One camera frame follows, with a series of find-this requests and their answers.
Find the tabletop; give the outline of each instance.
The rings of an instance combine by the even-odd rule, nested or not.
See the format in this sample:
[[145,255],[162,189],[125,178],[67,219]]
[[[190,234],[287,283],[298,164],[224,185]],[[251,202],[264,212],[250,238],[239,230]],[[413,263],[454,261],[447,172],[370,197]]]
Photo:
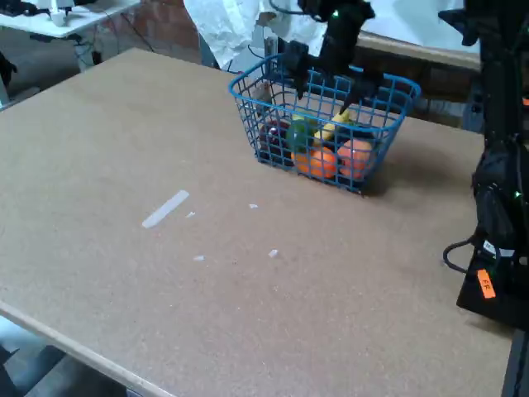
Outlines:
[[39,35],[63,38],[97,25],[113,15],[138,7],[141,0],[98,0],[94,4],[74,7],[68,14],[66,25],[56,26],[47,14],[33,17],[0,15],[0,26]]
[[438,64],[456,66],[463,69],[479,70],[481,65],[478,54],[414,45],[405,41],[394,40],[389,37],[368,33],[366,31],[360,33],[358,37],[358,45],[419,60],[428,60]]
[[231,78],[132,50],[0,114],[0,314],[145,397],[500,395],[441,264],[482,139],[409,118],[362,198],[259,164]]

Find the orange label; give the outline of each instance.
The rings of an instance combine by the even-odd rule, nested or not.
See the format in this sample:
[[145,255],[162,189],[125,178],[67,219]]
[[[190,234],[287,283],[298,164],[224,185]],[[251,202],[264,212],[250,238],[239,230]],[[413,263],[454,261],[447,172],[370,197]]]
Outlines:
[[493,283],[490,281],[490,277],[488,277],[485,269],[478,270],[478,280],[485,299],[495,298],[496,293],[494,292]]

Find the black cable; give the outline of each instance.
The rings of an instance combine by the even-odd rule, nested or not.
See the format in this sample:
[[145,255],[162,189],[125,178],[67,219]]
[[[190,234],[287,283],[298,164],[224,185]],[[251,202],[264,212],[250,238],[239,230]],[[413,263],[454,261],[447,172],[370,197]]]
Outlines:
[[[90,67],[91,65],[87,64],[82,57],[85,56],[88,52],[93,50],[94,44],[96,42],[96,34],[97,34],[97,32],[98,32],[98,29],[96,27],[94,27],[93,28],[92,42],[88,43],[88,48],[84,52],[82,52],[81,54],[78,54],[77,52],[75,53],[75,57],[77,58],[77,60],[80,60],[81,62],[83,62],[84,65],[87,66],[87,67]],[[82,45],[87,45],[87,44],[83,44],[81,42],[81,40],[78,40],[77,44],[75,46],[79,47],[79,46],[82,46]]]
[[514,45],[512,46],[512,49],[511,49],[512,52],[518,51],[518,47],[523,40],[523,36],[527,33],[528,26],[529,26],[529,17],[526,17],[526,19],[523,22],[522,28],[518,32],[516,40],[514,41]]
[[[517,160],[516,160],[516,173],[517,173],[517,184],[518,189],[520,190],[520,194],[522,195],[522,216],[523,216],[523,224],[526,232],[526,239],[527,239],[527,233],[529,232],[528,223],[529,220],[527,219],[527,201],[526,196],[523,192],[523,183],[522,183],[522,151],[520,149],[520,145],[522,143],[517,142]],[[520,351],[520,358],[518,359],[518,370],[516,373],[516,382],[514,383],[514,392],[512,394],[512,397],[519,397],[520,396],[520,390],[522,388],[522,378],[525,371],[526,366],[526,357],[527,357],[527,348],[529,346],[529,332],[523,333],[523,341],[522,341],[522,349]]]
[[277,12],[281,12],[287,15],[305,15],[305,12],[303,11],[290,11],[290,10],[287,10],[286,8],[278,7],[274,4],[274,0],[269,0],[269,3],[270,3],[270,6]]
[[261,55],[257,55],[250,47],[250,45],[248,45],[248,51],[255,57],[255,58],[259,58],[261,60],[264,59],[264,56],[261,56]]
[[496,272],[496,269],[499,266],[499,262],[502,260],[502,252],[499,250],[498,247],[494,246],[494,252],[496,252],[496,258],[494,261],[494,268],[491,270],[491,274],[494,274]]
[[[93,49],[96,50],[96,44],[98,43],[98,40],[95,41],[95,43],[93,44]],[[99,43],[98,43],[98,49],[97,51],[99,51],[101,54],[104,54],[105,53],[105,45],[103,44],[103,41],[101,39],[99,39]]]
[[154,48],[152,48],[152,45],[149,43],[149,41],[147,41],[147,39],[145,37],[143,37],[143,35],[136,29],[136,27],[134,25],[132,25],[132,22],[129,20],[129,18],[125,17],[125,15],[122,14],[122,18],[126,21],[126,23],[128,23],[128,25],[131,27],[131,29],[136,33],[136,35],[138,37],[140,37],[141,41],[143,41],[143,43],[149,47],[149,50],[151,50],[152,52],[156,52]]
[[[120,43],[119,43],[119,35],[117,34],[117,28],[116,28],[116,24],[114,23],[112,17],[110,15],[108,15],[108,12],[106,12],[105,10],[103,10],[102,8],[100,7],[97,7],[97,10],[96,11],[99,11],[99,12],[102,12],[104,13],[106,16],[107,16],[107,19],[110,21],[110,23],[112,24],[112,29],[114,30],[114,37],[116,37],[116,47],[117,47],[117,53],[120,54],[122,51],[121,51],[121,47],[120,47]],[[87,10],[87,11],[78,11],[78,10],[72,10],[72,12],[87,12],[87,13],[93,13],[93,11],[90,11],[90,10]]]
[[472,237],[467,238],[466,240],[463,240],[462,242],[455,242],[454,244],[450,244],[445,250],[443,251],[443,261],[446,263],[448,267],[450,267],[452,270],[459,271],[460,273],[463,273],[466,275],[466,269],[463,269],[462,267],[453,264],[450,262],[450,259],[448,259],[448,255],[456,248],[461,248],[462,246],[467,246],[472,242]]

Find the floor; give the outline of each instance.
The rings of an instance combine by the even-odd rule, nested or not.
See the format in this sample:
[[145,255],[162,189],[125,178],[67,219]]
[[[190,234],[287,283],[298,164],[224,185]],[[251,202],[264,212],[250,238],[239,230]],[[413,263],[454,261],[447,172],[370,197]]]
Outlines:
[[[93,39],[91,32],[88,39]],[[104,60],[117,54],[118,46],[120,52],[131,47],[148,50],[132,33],[116,38],[109,33],[99,32],[95,41],[95,46],[102,52]],[[72,41],[61,40],[43,43],[31,40],[23,31],[0,28],[0,51],[18,68],[18,73],[13,75],[9,86],[9,93],[17,94],[31,87],[43,90],[77,74],[79,68],[73,44]],[[198,50],[164,42],[151,42],[151,45],[159,54],[194,63],[200,62]]]
[[[197,50],[188,50],[166,43],[151,44],[158,53],[195,63],[200,62],[200,54]],[[145,48],[145,45],[133,35],[119,37],[120,51],[134,46]],[[102,50],[104,59],[114,56],[117,53],[116,37],[104,32],[98,34],[97,48]],[[10,95],[16,95],[31,87],[45,90],[79,72],[71,41],[42,43],[30,40],[25,32],[0,28],[0,51],[18,68],[18,73],[13,75],[8,88]],[[10,374],[23,371],[27,362],[36,353],[35,349],[18,352],[6,364],[7,371]],[[75,359],[66,357],[28,396],[121,397],[123,393],[109,379]]]

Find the table edge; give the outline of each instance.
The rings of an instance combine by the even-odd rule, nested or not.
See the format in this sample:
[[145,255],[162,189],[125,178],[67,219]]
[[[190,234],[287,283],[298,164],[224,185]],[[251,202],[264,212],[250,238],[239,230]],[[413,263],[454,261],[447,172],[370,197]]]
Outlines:
[[81,361],[83,364],[92,367],[94,370],[103,373],[109,378],[116,380],[124,386],[132,389],[143,397],[174,397],[174,395],[161,389],[160,387],[140,378],[138,375],[119,366],[113,361],[100,356],[96,352],[81,345],[80,343],[66,337],[60,332],[40,323],[39,321],[26,316],[21,311],[0,301],[0,315],[12,321],[19,327],[33,332],[35,335],[43,337],[51,345],[59,348],[69,356]]
[[397,55],[409,56],[416,59],[429,60],[444,65],[456,66],[464,69],[479,70],[480,59],[477,54],[459,51],[442,50],[424,47],[394,40],[390,37],[378,36],[362,31],[358,38],[358,45],[364,48],[390,52]]

